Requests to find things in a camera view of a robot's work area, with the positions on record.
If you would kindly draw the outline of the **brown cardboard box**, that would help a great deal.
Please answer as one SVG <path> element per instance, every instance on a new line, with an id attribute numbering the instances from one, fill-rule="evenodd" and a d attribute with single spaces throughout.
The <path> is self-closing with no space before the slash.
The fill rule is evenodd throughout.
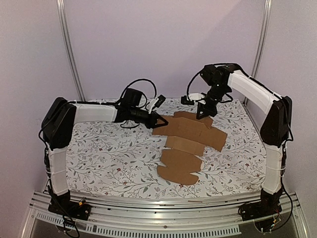
<path id="1" fill-rule="evenodd" d="M 227 133 L 213 127 L 213 119 L 197 119 L 196 114 L 179 111 L 172 116 L 162 116 L 168 125 L 153 129 L 152 135 L 166 136 L 165 149 L 162 150 L 157 166 L 158 175 L 167 181 L 194 185 L 199 177 L 194 173 L 201 171 L 205 148 L 211 147 L 221 152 L 225 146 Z"/>

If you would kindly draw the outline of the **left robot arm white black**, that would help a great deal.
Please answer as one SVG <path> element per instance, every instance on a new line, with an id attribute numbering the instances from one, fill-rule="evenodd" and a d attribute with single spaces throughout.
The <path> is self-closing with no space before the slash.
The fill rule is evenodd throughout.
<path id="1" fill-rule="evenodd" d="M 45 144 L 45 162 L 53 194 L 55 208 L 63 215 L 70 215 L 73 203 L 64 194 L 69 192 L 66 181 L 66 152 L 72 138 L 73 127 L 80 122 L 114 122 L 127 120 L 142 123 L 146 128 L 168 125 L 168 121 L 154 109 L 161 106 L 165 97 L 160 95 L 150 101 L 147 109 L 131 104 L 114 102 L 68 101 L 57 97 L 42 121 L 39 138 Z"/>

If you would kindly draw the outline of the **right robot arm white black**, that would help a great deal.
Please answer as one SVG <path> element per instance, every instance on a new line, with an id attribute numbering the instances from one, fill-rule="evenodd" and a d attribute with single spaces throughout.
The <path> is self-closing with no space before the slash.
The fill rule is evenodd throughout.
<path id="1" fill-rule="evenodd" d="M 262 191 L 267 195 L 277 195 L 283 190 L 286 144 L 294 139 L 291 132 L 291 98 L 268 89 L 237 63 L 207 64 L 195 76 L 209 87 L 193 99 L 198 106 L 198 119 L 216 116 L 217 106 L 225 103 L 224 96 L 232 91 L 242 94 L 262 113 L 259 136 L 266 150 Z"/>

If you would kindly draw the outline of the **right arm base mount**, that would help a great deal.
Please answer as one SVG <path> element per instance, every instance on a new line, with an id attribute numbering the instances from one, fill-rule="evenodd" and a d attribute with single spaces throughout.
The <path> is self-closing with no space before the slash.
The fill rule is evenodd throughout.
<path id="1" fill-rule="evenodd" d="M 262 190 L 260 201 L 242 204 L 238 208 L 238 214 L 243 221 L 247 221 L 280 213 L 282 211 L 279 202 L 280 196 L 279 193 L 269 194 Z"/>

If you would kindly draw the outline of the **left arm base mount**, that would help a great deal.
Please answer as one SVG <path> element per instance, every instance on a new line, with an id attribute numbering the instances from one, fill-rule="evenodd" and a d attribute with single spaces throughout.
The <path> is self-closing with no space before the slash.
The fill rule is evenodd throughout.
<path id="1" fill-rule="evenodd" d="M 86 198 L 82 198 L 80 201 L 71 201 L 70 193 L 66 193 L 61 196 L 53 194 L 48 211 L 87 221 L 90 216 L 91 208 L 91 205 L 86 203 Z"/>

